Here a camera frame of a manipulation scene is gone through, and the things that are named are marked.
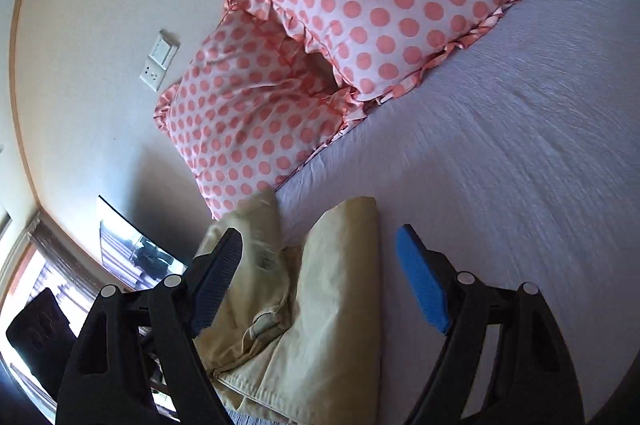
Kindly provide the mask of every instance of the white wall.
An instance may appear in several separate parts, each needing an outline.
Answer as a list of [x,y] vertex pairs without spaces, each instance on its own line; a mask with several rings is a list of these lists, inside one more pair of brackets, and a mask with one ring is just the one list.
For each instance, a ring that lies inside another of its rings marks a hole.
[[195,252],[210,214],[138,75],[164,28],[182,48],[162,87],[176,81],[221,12],[222,0],[24,0],[16,78],[30,169],[44,209],[94,257],[99,194],[159,245]]
[[12,218],[0,241],[0,265],[20,232],[36,211],[27,175],[22,167],[9,95],[9,35],[15,0],[0,0],[0,203]]

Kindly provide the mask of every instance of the tv screen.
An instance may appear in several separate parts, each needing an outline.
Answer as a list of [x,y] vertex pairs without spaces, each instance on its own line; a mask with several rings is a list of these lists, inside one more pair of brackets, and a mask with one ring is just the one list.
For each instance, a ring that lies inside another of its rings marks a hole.
[[186,265],[156,246],[102,197],[98,197],[102,265],[133,290],[151,289]]

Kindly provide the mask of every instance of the curtain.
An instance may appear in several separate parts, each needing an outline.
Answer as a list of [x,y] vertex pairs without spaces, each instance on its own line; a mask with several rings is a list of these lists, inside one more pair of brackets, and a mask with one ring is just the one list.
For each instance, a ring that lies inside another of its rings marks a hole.
[[85,268],[39,217],[30,224],[27,234],[47,262],[84,297],[91,301],[97,297],[104,282]]

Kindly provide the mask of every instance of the power outlet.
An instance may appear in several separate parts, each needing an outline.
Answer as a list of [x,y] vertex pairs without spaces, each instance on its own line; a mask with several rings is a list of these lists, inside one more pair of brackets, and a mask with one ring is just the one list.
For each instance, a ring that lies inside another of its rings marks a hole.
[[145,82],[145,84],[151,87],[154,91],[157,91],[160,88],[160,84],[162,84],[165,75],[166,69],[148,56],[145,61],[145,67],[142,69],[142,73],[140,74],[140,80]]

